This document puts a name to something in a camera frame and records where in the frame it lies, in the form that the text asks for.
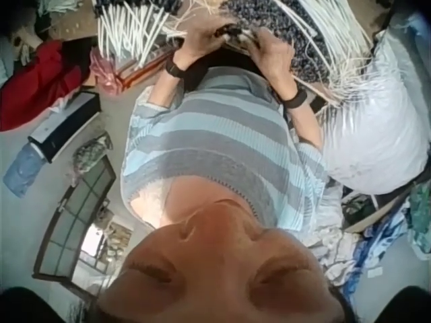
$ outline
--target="blue striped shirt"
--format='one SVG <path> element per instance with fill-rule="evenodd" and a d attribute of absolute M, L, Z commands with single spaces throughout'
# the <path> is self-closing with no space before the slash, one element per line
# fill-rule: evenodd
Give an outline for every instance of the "blue striped shirt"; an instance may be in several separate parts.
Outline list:
<path fill-rule="evenodd" d="M 327 179 L 321 153 L 292 139 L 267 82 L 232 67 L 210 69 L 171 109 L 138 99 L 121 176 L 126 206 L 177 176 L 220 183 L 263 225 L 293 231 L 312 219 Z"/>

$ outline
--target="white cloth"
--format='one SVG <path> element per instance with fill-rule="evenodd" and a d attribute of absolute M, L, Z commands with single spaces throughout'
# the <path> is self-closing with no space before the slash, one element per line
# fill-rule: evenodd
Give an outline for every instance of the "white cloth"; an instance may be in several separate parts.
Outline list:
<path fill-rule="evenodd" d="M 342 195 L 340 183 L 328 183 L 310 227 L 295 235 L 316 256 L 326 277 L 335 286 L 343 285 L 353 270 L 354 251 L 360 239 L 358 234 L 341 230 L 344 218 Z"/>

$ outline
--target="black wristband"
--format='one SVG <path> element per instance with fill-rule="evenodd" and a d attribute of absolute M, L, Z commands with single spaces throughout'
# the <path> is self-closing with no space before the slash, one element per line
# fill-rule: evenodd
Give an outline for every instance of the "black wristband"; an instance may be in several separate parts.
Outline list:
<path fill-rule="evenodd" d="M 173 77 L 177 77 L 179 79 L 184 79 L 186 71 L 183 71 L 173 61 L 174 56 L 169 56 L 168 59 L 166 59 L 166 66 L 165 70 L 168 72 L 169 75 Z"/>
<path fill-rule="evenodd" d="M 298 90 L 298 93 L 291 100 L 282 101 L 283 107 L 286 109 L 299 108 L 307 100 L 307 92 L 303 89 Z"/>

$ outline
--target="red fabric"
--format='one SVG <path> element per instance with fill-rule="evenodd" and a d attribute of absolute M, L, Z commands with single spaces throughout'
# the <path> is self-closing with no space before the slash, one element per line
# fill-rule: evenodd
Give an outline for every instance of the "red fabric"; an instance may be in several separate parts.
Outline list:
<path fill-rule="evenodd" d="M 7 80 L 0 89 L 0 131 L 30 122 L 81 85 L 81 69 L 61 56 L 61 42 L 41 44 L 34 61 Z"/>

